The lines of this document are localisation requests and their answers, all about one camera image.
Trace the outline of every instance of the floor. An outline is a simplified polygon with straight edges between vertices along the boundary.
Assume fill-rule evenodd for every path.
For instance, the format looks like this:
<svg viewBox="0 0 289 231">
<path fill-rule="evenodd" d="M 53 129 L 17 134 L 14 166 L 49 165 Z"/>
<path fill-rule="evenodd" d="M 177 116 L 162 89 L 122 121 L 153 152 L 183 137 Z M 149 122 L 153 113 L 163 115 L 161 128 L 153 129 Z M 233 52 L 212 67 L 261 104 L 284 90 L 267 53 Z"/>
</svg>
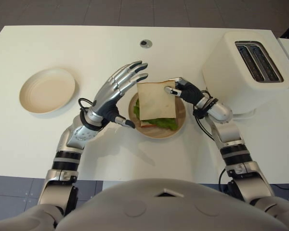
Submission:
<svg viewBox="0 0 289 231">
<path fill-rule="evenodd" d="M 289 0 L 0 0 L 0 31 L 5 25 L 255 28 L 279 37 L 289 27 Z M 79 180 L 78 206 L 117 183 Z M 42 184 L 0 176 L 0 220 L 36 205 Z M 272 188 L 289 200 L 289 190 Z"/>
</svg>

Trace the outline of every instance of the sandwich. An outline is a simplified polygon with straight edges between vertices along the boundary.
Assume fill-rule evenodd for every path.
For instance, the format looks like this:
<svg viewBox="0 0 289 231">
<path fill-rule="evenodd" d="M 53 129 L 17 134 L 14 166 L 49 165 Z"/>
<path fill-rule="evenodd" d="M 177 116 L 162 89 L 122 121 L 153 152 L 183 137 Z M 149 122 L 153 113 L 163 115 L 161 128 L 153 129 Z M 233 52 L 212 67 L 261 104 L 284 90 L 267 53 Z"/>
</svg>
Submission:
<svg viewBox="0 0 289 231">
<path fill-rule="evenodd" d="M 133 112 L 141 127 L 160 127 L 177 130 L 175 96 L 165 92 L 166 86 L 175 88 L 174 81 L 138 83 L 138 100 Z"/>
</svg>

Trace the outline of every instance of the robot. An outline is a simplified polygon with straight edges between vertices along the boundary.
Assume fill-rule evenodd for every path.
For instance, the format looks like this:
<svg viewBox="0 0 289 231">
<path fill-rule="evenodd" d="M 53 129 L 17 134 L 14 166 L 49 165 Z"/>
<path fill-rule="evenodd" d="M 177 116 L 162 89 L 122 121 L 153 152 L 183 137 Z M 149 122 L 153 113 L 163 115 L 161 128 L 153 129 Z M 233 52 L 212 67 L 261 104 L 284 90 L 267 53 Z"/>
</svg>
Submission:
<svg viewBox="0 0 289 231">
<path fill-rule="evenodd" d="M 183 180 L 133 180 L 109 188 L 75 209 L 78 165 L 86 143 L 109 122 L 135 128 L 119 114 L 118 100 L 148 74 L 137 61 L 116 71 L 93 102 L 80 99 L 80 114 L 62 134 L 53 166 L 48 170 L 38 205 L 0 221 L 0 231 L 190 231 L 289 230 L 289 201 L 275 197 L 257 162 L 253 161 L 232 111 L 183 78 L 174 78 L 169 94 L 194 105 L 205 118 L 232 180 L 227 194 Z M 87 101 L 90 107 L 84 107 Z"/>
</svg>

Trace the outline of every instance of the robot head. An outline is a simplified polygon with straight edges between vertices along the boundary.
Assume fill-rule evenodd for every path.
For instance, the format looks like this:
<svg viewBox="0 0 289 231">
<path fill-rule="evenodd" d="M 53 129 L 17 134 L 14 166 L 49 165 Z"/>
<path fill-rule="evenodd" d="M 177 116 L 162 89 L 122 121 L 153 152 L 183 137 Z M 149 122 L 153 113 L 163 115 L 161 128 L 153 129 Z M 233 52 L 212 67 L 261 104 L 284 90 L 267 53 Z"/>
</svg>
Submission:
<svg viewBox="0 0 289 231">
<path fill-rule="evenodd" d="M 67 215 L 57 231 L 282 231 L 272 216 L 214 189 L 182 180 L 128 181 Z"/>
</svg>

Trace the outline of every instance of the toaster slot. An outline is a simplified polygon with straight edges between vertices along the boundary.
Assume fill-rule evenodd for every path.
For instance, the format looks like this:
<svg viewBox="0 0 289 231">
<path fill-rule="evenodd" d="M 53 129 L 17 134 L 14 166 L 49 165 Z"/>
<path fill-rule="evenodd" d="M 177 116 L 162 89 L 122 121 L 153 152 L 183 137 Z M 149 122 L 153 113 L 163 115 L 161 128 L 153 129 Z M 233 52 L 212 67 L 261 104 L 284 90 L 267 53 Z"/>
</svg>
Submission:
<svg viewBox="0 0 289 231">
<path fill-rule="evenodd" d="M 262 83 L 284 81 L 261 43 L 256 41 L 237 41 L 236 47 L 254 80 Z"/>
</svg>

